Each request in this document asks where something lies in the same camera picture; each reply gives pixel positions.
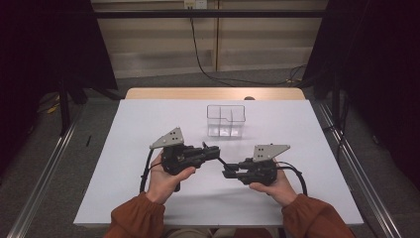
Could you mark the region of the clear plastic organizer box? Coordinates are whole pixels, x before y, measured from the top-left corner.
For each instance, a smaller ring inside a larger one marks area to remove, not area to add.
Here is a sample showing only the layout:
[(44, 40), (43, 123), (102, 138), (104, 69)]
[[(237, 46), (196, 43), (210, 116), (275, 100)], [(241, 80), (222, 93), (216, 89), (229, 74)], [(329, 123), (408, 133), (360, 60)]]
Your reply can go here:
[(241, 137), (246, 122), (244, 105), (208, 105), (209, 137)]

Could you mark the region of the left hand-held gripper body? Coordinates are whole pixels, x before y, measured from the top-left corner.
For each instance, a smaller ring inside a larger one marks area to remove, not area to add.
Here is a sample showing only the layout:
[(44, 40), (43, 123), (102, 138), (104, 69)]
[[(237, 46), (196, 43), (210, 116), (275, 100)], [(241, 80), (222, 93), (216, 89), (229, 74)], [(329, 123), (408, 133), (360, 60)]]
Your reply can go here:
[(199, 169), (205, 163), (205, 153), (201, 148), (186, 146), (179, 127), (175, 127), (150, 145), (150, 149), (162, 148), (161, 166), (163, 170), (176, 176), (183, 170)]

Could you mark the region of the aluminium floor rail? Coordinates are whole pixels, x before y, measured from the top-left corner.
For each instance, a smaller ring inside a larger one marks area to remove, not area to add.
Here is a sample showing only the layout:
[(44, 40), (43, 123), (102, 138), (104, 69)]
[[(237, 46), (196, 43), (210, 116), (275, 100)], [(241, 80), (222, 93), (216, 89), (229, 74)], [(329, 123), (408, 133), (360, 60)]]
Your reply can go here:
[(327, 124), (323, 131), (331, 134), (336, 141), (337, 150), (335, 158), (337, 164), (340, 165), (341, 160), (344, 160), (348, 165), (384, 237), (402, 238), (396, 223), (370, 182), (367, 173), (359, 162), (344, 132), (333, 121), (333, 112), (326, 103), (319, 103), (317, 109), (320, 111), (323, 121)]
[(50, 183), (53, 179), (53, 175), (64, 155), (69, 142), (72, 139), (72, 135), (83, 114), (85, 107), (77, 109), (73, 117), (73, 121), (69, 124), (68, 128), (62, 135), (59, 136), (57, 143), (49, 157), (49, 160), (43, 169), (43, 172), (38, 179), (34, 189), (32, 190), (29, 198), (25, 205), (21, 209), (17, 219), (15, 220), (10, 232), (6, 238), (25, 238), (28, 230), (33, 222), (35, 215), (47, 193)]

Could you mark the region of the white wall outlet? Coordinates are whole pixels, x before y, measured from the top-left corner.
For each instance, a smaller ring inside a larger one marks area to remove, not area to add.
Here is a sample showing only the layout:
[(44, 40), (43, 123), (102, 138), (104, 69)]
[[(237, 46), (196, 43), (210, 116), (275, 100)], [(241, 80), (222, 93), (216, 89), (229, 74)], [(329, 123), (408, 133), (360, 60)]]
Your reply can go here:
[(208, 2), (207, 0), (183, 0), (183, 5), (188, 10), (205, 10), (208, 7)]

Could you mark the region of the wooden table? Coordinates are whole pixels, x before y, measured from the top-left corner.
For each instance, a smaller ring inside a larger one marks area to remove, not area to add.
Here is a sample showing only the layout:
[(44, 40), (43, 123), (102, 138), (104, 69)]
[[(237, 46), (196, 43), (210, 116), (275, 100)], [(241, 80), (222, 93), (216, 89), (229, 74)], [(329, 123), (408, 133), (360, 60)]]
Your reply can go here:
[(293, 87), (134, 87), (127, 99), (203, 100), (304, 100), (303, 91)]

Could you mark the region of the white table mat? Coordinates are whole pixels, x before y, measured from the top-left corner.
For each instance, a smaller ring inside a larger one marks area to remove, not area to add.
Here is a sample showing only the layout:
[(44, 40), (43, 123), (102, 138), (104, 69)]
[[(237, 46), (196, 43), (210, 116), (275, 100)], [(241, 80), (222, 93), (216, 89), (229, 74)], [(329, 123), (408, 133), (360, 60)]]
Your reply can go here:
[[(362, 223), (350, 190), (307, 100), (244, 100), (246, 122), (239, 138), (207, 135), (208, 100), (135, 100), (120, 103), (87, 192), (74, 222), (106, 226), (111, 211), (137, 195), (150, 145), (175, 127), (186, 144), (205, 142), (221, 149), (226, 163), (237, 163), (254, 153), (255, 145), (289, 145), (279, 155), (302, 172), (287, 175), (295, 190), (332, 204), (348, 225)], [(222, 175), (219, 161), (210, 161), (165, 204), (164, 223), (173, 227), (280, 226), (279, 205)]]

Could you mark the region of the person's left hand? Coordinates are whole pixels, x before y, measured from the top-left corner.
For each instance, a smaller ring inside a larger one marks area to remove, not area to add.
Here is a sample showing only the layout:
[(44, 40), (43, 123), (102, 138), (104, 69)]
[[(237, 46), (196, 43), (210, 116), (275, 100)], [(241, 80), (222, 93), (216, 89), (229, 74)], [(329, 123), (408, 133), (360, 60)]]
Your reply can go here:
[(154, 203), (165, 204), (174, 193), (176, 187), (184, 180), (190, 178), (196, 171), (194, 167), (183, 170), (178, 175), (168, 174), (161, 166), (161, 155), (152, 161), (151, 178), (146, 197)]

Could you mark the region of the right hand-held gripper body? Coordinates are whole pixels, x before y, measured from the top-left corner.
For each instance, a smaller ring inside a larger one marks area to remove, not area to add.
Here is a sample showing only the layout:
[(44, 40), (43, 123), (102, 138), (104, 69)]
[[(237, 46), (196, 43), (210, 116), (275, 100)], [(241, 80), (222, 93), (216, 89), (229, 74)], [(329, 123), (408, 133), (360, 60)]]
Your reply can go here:
[(255, 145), (254, 154), (238, 164), (241, 173), (236, 173), (237, 179), (243, 184), (259, 182), (270, 185), (276, 180), (277, 168), (275, 158), (289, 150), (289, 145)]

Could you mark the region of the black curtain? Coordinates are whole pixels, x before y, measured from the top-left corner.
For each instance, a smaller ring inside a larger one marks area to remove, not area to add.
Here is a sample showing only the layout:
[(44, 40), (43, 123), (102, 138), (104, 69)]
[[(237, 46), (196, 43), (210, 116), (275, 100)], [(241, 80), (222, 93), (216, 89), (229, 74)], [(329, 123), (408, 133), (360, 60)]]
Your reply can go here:
[(41, 98), (64, 86), (115, 89), (91, 0), (0, 0), (0, 175), (35, 124)]
[(420, 190), (420, 0), (328, 0), (304, 80), (339, 84)]

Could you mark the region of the black horizontal bar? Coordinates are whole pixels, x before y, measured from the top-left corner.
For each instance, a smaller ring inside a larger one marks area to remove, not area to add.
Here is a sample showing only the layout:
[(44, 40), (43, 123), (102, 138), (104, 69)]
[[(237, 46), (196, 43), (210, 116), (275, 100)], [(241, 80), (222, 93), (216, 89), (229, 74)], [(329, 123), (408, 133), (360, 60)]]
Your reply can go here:
[(324, 10), (139, 10), (95, 11), (99, 19), (131, 18), (322, 18)]

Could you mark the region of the person's right hand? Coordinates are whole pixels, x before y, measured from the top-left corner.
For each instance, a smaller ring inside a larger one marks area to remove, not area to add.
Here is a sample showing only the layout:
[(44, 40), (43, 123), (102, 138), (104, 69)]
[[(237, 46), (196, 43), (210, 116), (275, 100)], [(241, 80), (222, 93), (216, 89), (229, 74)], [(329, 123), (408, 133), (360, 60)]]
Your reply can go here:
[(252, 182), (249, 188), (270, 195), (279, 205), (286, 207), (296, 198), (297, 193), (292, 188), (283, 170), (277, 170), (276, 180), (270, 185)]

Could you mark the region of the black pen with silver tip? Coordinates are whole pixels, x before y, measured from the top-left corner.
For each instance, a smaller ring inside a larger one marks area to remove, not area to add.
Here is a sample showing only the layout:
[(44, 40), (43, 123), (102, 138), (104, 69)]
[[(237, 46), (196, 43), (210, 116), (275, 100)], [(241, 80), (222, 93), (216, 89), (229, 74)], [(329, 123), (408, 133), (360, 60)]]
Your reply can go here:
[[(204, 147), (210, 147), (210, 146), (208, 146), (205, 142), (203, 142), (203, 143), (202, 143), (202, 146), (203, 146), (203, 148), (204, 148)], [(226, 162), (225, 162), (225, 161), (221, 158), (221, 156), (220, 156), (220, 158), (219, 158), (219, 160), (218, 160), (218, 161), (219, 161), (222, 165), (224, 165), (224, 166), (225, 166), (225, 165), (227, 165), (227, 163), (226, 163)]]

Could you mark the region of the black metal stand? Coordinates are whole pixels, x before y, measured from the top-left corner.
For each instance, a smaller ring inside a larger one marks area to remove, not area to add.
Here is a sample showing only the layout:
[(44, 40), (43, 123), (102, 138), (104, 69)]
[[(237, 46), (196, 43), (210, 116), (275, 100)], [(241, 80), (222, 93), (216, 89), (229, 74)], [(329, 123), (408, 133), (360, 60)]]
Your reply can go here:
[(334, 74), (332, 89), (332, 116), (333, 129), (338, 135), (336, 161), (340, 161), (340, 151), (345, 139), (347, 116), (349, 112), (349, 100), (346, 93), (342, 92), (343, 70), (337, 69)]
[(123, 99), (123, 96), (112, 92), (110, 89), (99, 86), (97, 83), (80, 76), (63, 76), (57, 82), (57, 86), (61, 115), (61, 136), (70, 128), (69, 98), (71, 98), (76, 105), (84, 105), (88, 100), (87, 94), (84, 91), (85, 88), (93, 89), (111, 100)]

